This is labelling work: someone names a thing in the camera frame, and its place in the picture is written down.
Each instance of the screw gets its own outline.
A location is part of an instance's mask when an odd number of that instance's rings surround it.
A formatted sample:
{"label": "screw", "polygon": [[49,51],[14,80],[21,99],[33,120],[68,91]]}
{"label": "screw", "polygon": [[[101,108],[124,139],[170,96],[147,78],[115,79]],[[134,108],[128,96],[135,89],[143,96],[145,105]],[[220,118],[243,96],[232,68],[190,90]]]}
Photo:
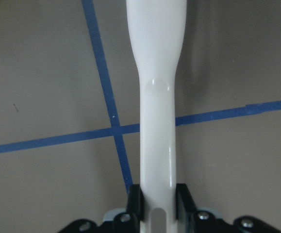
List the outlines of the screw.
{"label": "screw", "polygon": [[208,212],[202,211],[202,212],[199,212],[198,217],[201,220],[207,220],[207,219],[209,219],[209,214],[208,214]]}
{"label": "screw", "polygon": [[128,222],[131,219],[129,214],[122,214],[120,217],[121,222]]}
{"label": "screw", "polygon": [[241,221],[241,224],[242,224],[243,227],[246,227],[246,228],[252,228],[253,227],[253,222],[248,218],[244,218]]}
{"label": "screw", "polygon": [[85,232],[85,231],[89,230],[90,228],[91,228],[91,223],[90,222],[86,222],[86,223],[82,224],[79,227],[79,231],[80,232]]}

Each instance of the silver screw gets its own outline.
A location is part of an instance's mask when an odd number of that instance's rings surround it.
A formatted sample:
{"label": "silver screw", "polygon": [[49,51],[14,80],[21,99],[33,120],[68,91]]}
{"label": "silver screw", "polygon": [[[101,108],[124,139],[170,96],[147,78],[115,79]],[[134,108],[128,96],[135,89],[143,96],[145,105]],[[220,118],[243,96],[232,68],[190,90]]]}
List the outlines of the silver screw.
{"label": "silver screw", "polygon": [[90,222],[86,222],[84,224],[82,224],[80,227],[79,227],[79,231],[80,232],[85,232],[87,231],[88,229],[91,228],[91,223]]}
{"label": "silver screw", "polygon": [[250,219],[247,219],[247,218],[244,218],[241,221],[241,224],[242,224],[243,227],[246,227],[246,228],[252,228],[253,227],[253,222]]}
{"label": "silver screw", "polygon": [[202,220],[207,220],[209,219],[209,214],[205,211],[199,212],[198,217]]}
{"label": "silver screw", "polygon": [[121,222],[128,222],[131,219],[131,216],[129,214],[122,214],[120,217]]}

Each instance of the metal bolt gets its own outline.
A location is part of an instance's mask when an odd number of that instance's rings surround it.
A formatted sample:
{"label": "metal bolt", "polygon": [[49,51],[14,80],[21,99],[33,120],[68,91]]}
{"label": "metal bolt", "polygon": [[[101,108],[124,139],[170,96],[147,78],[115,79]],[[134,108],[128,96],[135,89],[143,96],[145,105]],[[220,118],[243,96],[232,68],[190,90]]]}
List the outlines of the metal bolt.
{"label": "metal bolt", "polygon": [[80,232],[85,232],[85,231],[89,230],[90,228],[91,228],[91,223],[90,222],[86,222],[86,223],[82,224],[79,227],[79,231]]}
{"label": "metal bolt", "polygon": [[241,221],[241,224],[242,224],[243,227],[246,227],[246,228],[252,228],[253,227],[253,222],[248,218],[244,218]]}
{"label": "metal bolt", "polygon": [[198,217],[202,220],[207,220],[207,219],[209,219],[209,214],[208,214],[208,212],[202,211],[202,212],[199,212]]}
{"label": "metal bolt", "polygon": [[120,217],[121,222],[128,222],[131,219],[131,216],[129,214],[122,214]]}

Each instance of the blue tape strip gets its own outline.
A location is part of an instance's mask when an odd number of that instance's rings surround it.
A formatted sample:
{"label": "blue tape strip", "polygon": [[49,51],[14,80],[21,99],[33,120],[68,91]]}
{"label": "blue tape strip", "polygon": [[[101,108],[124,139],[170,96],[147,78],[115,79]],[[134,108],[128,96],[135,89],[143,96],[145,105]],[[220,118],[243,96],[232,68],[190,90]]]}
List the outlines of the blue tape strip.
{"label": "blue tape strip", "polygon": [[[86,23],[91,37],[91,42],[96,59],[97,69],[99,72],[101,87],[107,105],[111,127],[118,127],[120,126],[120,122],[116,110],[116,102],[111,87],[111,81],[109,77],[105,54],[102,47],[102,41],[100,38],[97,18],[94,10],[94,4],[92,0],[82,0],[82,4],[86,18]],[[132,175],[125,150],[124,139],[122,135],[115,135],[114,138],[123,174],[124,184],[128,192],[130,185],[132,185]]]}
{"label": "blue tape strip", "polygon": [[[245,116],[256,115],[256,114],[278,111],[278,110],[281,110],[281,101],[261,103],[261,104],[250,104],[242,108],[233,108],[233,109],[227,109],[221,111],[214,111],[214,112],[178,117],[176,118],[176,125],[180,126],[180,125],[195,124],[199,122],[206,122],[212,120],[233,118],[233,117],[245,117]],[[78,142],[78,141],[90,140],[90,139],[101,138],[101,137],[118,136],[118,135],[122,136],[124,134],[137,133],[137,132],[139,132],[139,124],[112,127],[112,128],[87,131],[82,133],[72,133],[62,136],[47,137],[42,139],[0,145],[0,153],[59,145],[59,144],[70,143],[70,142]]]}

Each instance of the white handle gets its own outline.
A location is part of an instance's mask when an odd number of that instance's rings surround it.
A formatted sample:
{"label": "white handle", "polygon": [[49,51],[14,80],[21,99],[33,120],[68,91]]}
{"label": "white handle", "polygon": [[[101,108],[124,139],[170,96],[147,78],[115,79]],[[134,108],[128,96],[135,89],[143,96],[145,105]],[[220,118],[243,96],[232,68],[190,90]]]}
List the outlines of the white handle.
{"label": "white handle", "polygon": [[167,233],[176,233],[174,82],[186,0],[127,0],[127,16],[140,83],[141,232],[151,232],[150,213],[162,208]]}

